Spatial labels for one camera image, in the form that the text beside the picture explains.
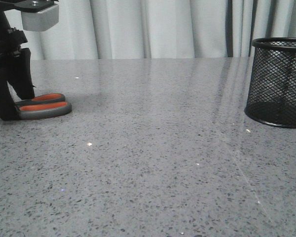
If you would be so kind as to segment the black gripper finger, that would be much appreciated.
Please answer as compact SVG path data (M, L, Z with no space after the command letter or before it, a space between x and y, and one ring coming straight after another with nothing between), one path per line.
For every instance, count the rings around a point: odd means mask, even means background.
M16 56L8 56L8 82L20 99L33 99L35 96L30 68L31 52L23 48Z
M17 110L7 85L7 73L0 69L0 118L17 120Z

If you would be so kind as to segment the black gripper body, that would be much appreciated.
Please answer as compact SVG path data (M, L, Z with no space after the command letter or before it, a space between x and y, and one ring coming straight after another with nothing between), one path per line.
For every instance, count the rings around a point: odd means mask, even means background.
M21 45L28 40L23 31L12 28L3 11L0 11L0 68L26 72L28 56Z

